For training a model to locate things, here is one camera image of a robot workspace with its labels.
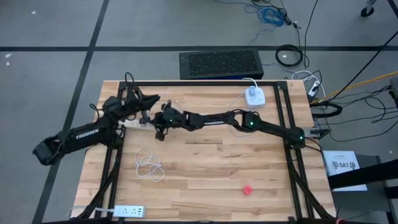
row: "wood grain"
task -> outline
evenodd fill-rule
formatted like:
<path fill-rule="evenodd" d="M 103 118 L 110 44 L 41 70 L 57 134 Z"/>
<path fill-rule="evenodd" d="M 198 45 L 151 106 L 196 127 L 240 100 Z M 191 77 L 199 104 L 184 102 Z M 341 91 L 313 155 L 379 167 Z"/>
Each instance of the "wood grain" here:
<path fill-rule="evenodd" d="M 117 95 L 118 84 L 118 81 L 104 82 L 99 108 L 109 96 Z M 296 125 L 312 127 L 303 83 L 288 81 L 288 86 Z M 245 88 L 142 86 L 141 90 L 146 95 L 161 94 L 161 100 L 150 111 L 153 117 L 169 99 L 178 110 L 202 114 L 245 108 L 243 97 L 230 106 Z M 257 111 L 263 120 L 279 124 L 273 88 L 262 89 L 267 104 Z M 284 115 L 288 124 L 285 106 Z M 316 147 L 313 142 L 307 144 Z M 148 146 L 154 155 L 162 158 L 166 175 L 159 183 L 136 175 L 134 154 L 142 146 Z M 88 204 L 98 190 L 105 152 L 104 146 L 95 146 L 86 153 L 75 205 Z M 139 156 L 148 154 L 142 151 Z M 302 154 L 310 189 L 335 215 L 321 155 L 308 148 L 302 149 Z M 139 173 L 145 174 L 147 169 L 140 168 Z M 161 173 L 154 174 L 155 178 L 160 176 Z M 243 194 L 245 185 L 254 189 L 252 195 Z M 164 142 L 155 139 L 154 131 L 128 130 L 115 204 L 145 206 L 145 220 L 284 221 L 295 216 L 282 139 L 259 132 L 248 135 L 223 125 L 195 132 L 170 129 Z M 306 214 L 304 200 L 301 204 Z"/>

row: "black metal frame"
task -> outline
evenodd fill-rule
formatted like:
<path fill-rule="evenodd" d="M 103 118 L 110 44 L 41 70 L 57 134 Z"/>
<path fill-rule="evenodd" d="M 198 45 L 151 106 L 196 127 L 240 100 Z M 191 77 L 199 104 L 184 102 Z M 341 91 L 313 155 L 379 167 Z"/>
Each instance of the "black metal frame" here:
<path fill-rule="evenodd" d="M 140 82 L 136 81 L 136 85 L 139 86 L 246 86 L 248 82 L 245 81 L 208 81 L 208 80 L 203 80 L 203 81 L 181 81 L 181 82 L 176 82 L 176 81 L 171 81 L 171 82 Z M 293 110 L 292 110 L 292 105 L 290 103 L 290 96 L 289 96 L 289 90 L 287 88 L 287 82 L 286 81 L 276 81 L 276 82 L 262 82 L 259 81 L 257 82 L 257 85 L 259 86 L 272 86 L 274 88 L 274 93 L 275 93 L 275 101 L 277 105 L 277 110 L 278 110 L 278 116 L 279 116 L 279 122 L 280 126 L 286 127 L 285 125 L 285 119 L 284 119 L 284 113 L 282 110 L 282 102 L 279 94 L 279 90 L 283 91 L 284 94 L 284 99 L 285 99 L 285 104 L 287 108 L 287 115 L 289 118 L 289 123 L 290 127 L 293 128 L 295 127 L 295 122 L 294 122 L 294 116 L 293 116 Z M 119 88 L 118 88 L 118 98 L 121 97 L 123 90 L 126 89 L 126 82 L 120 82 L 119 83 Z M 122 143 L 124 141 L 124 134 L 121 136 Z M 305 187 L 308 187 L 307 183 L 307 176 L 305 174 L 305 169 L 304 169 L 304 164 L 303 164 L 303 158 L 300 149 L 295 149 L 296 155 L 297 155 L 297 162 L 298 162 L 298 171 L 300 173 L 300 179 L 301 183 L 298 183 L 297 180 L 294 178 L 295 175 L 297 175 L 297 171 L 295 170 L 295 167 L 293 166 L 293 160 L 292 160 L 292 155 L 290 153 L 290 145 L 287 144 L 287 141 L 284 139 L 284 149 L 285 149 L 285 156 L 286 156 L 286 161 L 287 161 L 287 168 L 289 172 L 289 177 L 290 177 L 290 185 L 292 189 L 292 196 L 293 196 L 293 203 L 295 207 L 295 212 L 296 212 L 296 218 L 301 219 L 303 218 L 301 206 L 300 206 L 300 198 L 299 198 L 299 192 L 297 190 L 297 184 L 304 185 Z M 106 156 L 105 156 L 105 161 L 104 161 L 104 168 L 103 168 L 103 173 L 101 177 L 101 187 L 98 190 L 98 193 L 95 195 L 93 201 L 90 203 L 90 205 L 94 204 L 94 207 L 96 206 L 103 206 L 103 197 L 104 193 L 106 192 L 107 188 L 109 187 L 110 183 L 112 183 L 111 186 L 111 191 L 109 195 L 109 203 L 108 203 L 108 208 L 113 208 L 114 207 L 114 201 L 116 198 L 116 190 L 117 190 L 117 184 L 118 184 L 118 176 L 119 176 L 119 170 L 120 170 L 120 163 L 121 163 L 121 156 L 122 156 L 122 151 L 123 151 L 123 144 L 119 148 L 117 148 L 117 154 L 116 154 L 116 160 L 113 166 L 112 171 L 108 175 L 109 172 L 109 167 L 110 167 L 110 162 L 111 162 L 111 156 L 112 156 L 112 151 L 113 149 L 108 148 L 106 151 Z M 308 212 L 308 217 L 313 218 L 314 213 L 312 210 L 312 204 L 309 200 L 309 198 L 305 197 L 305 204 L 307 207 L 307 212 Z M 87 219 L 90 217 L 91 212 L 90 211 L 84 211 L 82 214 L 80 214 L 76 219 L 74 219 L 72 222 L 74 223 L 80 223 L 82 219 Z M 101 218 L 101 212 L 95 212 L 95 218 L 90 220 L 90 223 L 111 223 L 111 217 L 112 214 L 110 212 L 107 213 L 106 218 Z M 291 222 L 291 218 L 289 219 L 290 221 L 286 222 L 251 222 L 251 223 L 266 223 L 266 224 L 285 224 Z M 125 222 L 123 219 L 119 220 L 121 223 L 141 223 L 142 221 L 130 221 L 130 222 Z M 153 224 L 153 223 L 181 223 L 181 222 L 144 222 L 145 224 Z M 235 223 L 235 224 L 240 224 L 240 223 L 247 223 L 247 222 L 229 222 L 229 223 Z"/>

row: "power plug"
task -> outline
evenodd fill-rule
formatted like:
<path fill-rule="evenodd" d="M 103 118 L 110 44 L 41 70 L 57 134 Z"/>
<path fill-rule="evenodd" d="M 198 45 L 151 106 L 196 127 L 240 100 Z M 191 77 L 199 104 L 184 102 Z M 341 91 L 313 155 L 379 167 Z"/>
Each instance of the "power plug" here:
<path fill-rule="evenodd" d="M 131 128 L 135 130 L 155 131 L 155 127 L 153 124 L 150 123 L 140 124 L 138 119 L 134 119 L 132 121 L 126 119 L 125 121 L 119 121 L 119 124 L 124 125 L 126 128 Z"/>
<path fill-rule="evenodd" d="M 308 92 L 308 94 L 312 97 L 314 97 L 317 94 L 318 88 L 321 85 L 321 83 L 319 81 L 315 81 L 315 83 L 313 83 L 311 90 Z"/>
<path fill-rule="evenodd" d="M 115 205 L 113 217 L 144 218 L 144 206 L 140 205 Z"/>
<path fill-rule="evenodd" d="M 260 108 L 266 104 L 263 90 L 255 86 L 250 86 L 244 91 L 244 99 L 248 108 Z"/>

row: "yellow cable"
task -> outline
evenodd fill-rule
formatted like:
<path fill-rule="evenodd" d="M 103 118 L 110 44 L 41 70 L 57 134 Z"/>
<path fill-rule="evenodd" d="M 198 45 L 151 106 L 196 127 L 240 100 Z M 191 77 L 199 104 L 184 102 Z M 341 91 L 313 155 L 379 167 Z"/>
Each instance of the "yellow cable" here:
<path fill-rule="evenodd" d="M 398 74 L 398 71 L 391 72 L 391 73 L 388 73 L 388 74 L 385 74 L 385 75 L 381 75 L 381 76 L 373 78 L 371 80 L 366 80 L 366 81 L 363 81 L 363 82 L 360 82 L 360 83 L 357 83 L 357 84 L 354 84 L 354 85 L 347 86 L 347 88 L 345 90 L 349 90 L 349 89 L 352 89 L 354 87 L 357 87 L 357 86 L 360 86 L 360 85 L 364 85 L 364 84 L 368 84 L 368 83 L 377 81 L 379 79 L 387 78 L 387 77 L 390 77 L 390 76 L 393 76 L 393 75 L 397 75 L 397 74 Z M 319 101 L 324 100 L 324 99 L 328 98 L 329 96 L 333 96 L 333 95 L 337 94 L 338 92 L 340 92 L 340 90 L 337 90 L 337 91 L 334 91 L 333 93 L 327 94 L 327 96 L 325 96 L 322 99 L 319 99 L 317 101 L 314 101 L 311 104 L 318 103 Z"/>

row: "small red block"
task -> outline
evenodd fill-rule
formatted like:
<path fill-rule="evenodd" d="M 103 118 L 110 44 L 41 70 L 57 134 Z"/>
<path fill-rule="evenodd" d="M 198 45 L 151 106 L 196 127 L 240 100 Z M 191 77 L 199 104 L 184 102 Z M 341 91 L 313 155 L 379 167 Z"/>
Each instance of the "small red block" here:
<path fill-rule="evenodd" d="M 251 188 L 250 186 L 246 185 L 243 188 L 243 193 L 245 195 L 251 195 L 251 193 L 253 192 L 253 188 Z"/>

